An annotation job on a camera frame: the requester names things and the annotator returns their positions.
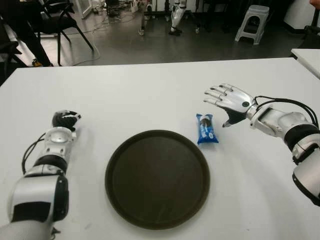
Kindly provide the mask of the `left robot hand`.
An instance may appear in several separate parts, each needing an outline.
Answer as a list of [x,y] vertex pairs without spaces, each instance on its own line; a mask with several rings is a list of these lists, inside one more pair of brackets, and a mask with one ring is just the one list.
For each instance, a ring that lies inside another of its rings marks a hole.
[[82,116],[71,110],[61,110],[54,113],[52,117],[52,126],[67,128],[74,132],[76,130],[75,124],[80,120]]

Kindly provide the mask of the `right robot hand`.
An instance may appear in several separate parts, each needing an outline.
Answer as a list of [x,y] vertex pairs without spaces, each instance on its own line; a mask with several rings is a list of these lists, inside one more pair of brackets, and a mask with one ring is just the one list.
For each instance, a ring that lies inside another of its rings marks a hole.
[[212,86],[204,92],[205,103],[224,110],[228,120],[223,128],[228,128],[248,118],[248,112],[257,106],[255,99],[247,92],[227,83]]

